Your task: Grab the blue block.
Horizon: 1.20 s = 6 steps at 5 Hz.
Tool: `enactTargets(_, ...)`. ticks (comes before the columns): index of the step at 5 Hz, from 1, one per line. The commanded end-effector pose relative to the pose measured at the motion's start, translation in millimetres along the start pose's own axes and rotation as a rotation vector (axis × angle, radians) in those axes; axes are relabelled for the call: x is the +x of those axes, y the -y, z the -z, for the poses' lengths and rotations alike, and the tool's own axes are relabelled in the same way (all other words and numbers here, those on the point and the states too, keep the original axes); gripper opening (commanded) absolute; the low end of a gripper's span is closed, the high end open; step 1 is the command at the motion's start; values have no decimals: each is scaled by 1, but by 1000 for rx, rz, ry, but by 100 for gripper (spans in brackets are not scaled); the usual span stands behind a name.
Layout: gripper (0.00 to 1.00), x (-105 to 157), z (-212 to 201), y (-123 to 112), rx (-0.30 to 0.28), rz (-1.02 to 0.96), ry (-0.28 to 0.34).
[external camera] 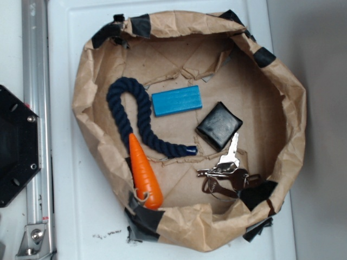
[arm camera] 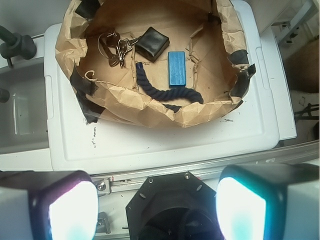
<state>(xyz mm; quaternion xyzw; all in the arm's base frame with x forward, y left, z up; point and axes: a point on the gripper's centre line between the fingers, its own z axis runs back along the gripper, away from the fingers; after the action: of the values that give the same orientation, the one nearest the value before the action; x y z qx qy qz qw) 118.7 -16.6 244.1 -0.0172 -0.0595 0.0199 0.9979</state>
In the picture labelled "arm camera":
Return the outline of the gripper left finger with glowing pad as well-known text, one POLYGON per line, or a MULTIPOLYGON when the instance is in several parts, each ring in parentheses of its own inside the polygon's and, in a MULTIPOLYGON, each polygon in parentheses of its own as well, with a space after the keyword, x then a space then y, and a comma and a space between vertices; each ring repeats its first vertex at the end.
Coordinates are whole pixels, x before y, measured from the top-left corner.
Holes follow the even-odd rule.
POLYGON ((92 240, 98 193, 82 171, 1 171, 2 240, 92 240))

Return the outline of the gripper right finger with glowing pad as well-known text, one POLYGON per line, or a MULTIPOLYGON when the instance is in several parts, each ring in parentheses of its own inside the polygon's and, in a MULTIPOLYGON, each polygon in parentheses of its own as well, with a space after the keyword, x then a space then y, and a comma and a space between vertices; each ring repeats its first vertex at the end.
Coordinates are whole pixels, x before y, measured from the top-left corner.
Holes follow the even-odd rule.
POLYGON ((320 168, 315 164, 228 165, 215 203, 226 240, 320 238, 320 168))

